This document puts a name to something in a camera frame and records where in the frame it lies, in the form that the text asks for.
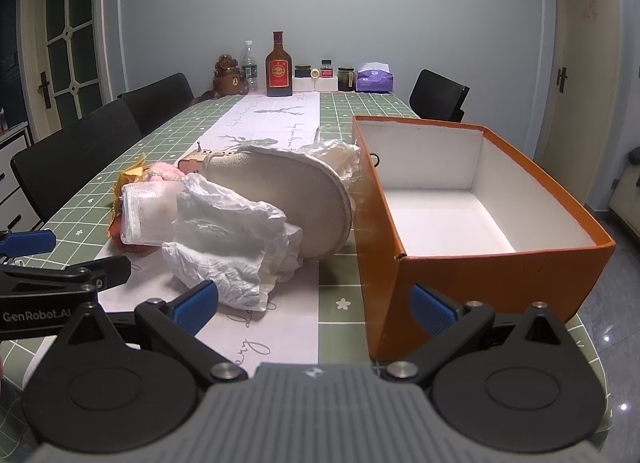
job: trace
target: pink knit fabric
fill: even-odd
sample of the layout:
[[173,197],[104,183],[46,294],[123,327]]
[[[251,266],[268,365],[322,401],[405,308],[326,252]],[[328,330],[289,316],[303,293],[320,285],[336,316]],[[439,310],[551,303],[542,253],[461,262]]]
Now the pink knit fabric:
[[171,164],[156,162],[151,164],[142,175],[141,182],[180,182],[184,173]]

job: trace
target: door handle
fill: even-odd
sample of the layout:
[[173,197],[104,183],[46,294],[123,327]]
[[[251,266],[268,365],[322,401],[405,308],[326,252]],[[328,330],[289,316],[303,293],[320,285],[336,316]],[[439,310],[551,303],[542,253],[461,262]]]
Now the door handle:
[[47,80],[47,72],[40,73],[40,85],[38,90],[42,91],[42,97],[44,98],[44,105],[47,109],[51,109],[51,98],[49,97],[49,81]]
[[13,221],[11,221],[11,223],[9,223],[6,228],[7,230],[11,230],[12,228],[14,228],[22,219],[22,214],[18,214]]
[[566,75],[566,68],[562,68],[562,70],[558,70],[558,78],[556,79],[556,85],[560,85],[559,91],[564,93],[564,81],[569,77]]

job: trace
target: floor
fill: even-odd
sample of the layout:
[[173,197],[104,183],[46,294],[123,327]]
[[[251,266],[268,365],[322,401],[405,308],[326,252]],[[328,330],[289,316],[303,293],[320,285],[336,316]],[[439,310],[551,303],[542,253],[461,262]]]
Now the floor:
[[607,375],[613,427],[603,452],[611,463],[640,461],[640,249],[617,224],[602,223],[616,251],[580,308]]

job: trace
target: open cardboard box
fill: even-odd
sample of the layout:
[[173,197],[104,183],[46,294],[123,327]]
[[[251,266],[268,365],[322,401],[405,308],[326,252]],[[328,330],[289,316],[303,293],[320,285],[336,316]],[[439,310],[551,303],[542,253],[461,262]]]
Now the open cardboard box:
[[567,321],[613,253],[582,205],[482,126],[356,116],[353,139],[362,148],[356,250],[378,360],[428,338],[410,312],[416,283],[502,313],[541,300]]

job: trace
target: blue gripper pad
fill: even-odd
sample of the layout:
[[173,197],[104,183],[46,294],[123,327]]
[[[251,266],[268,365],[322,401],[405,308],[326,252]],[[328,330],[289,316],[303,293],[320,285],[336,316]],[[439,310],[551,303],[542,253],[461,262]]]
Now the blue gripper pad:
[[171,320],[192,335],[200,331],[218,310],[216,283],[206,281],[197,287],[200,289],[175,305],[171,314]]
[[417,284],[411,290],[411,315],[432,337],[454,324],[456,312]]
[[51,230],[33,232],[9,232],[0,241],[0,254],[7,257],[22,257],[47,253],[56,247],[56,235]]

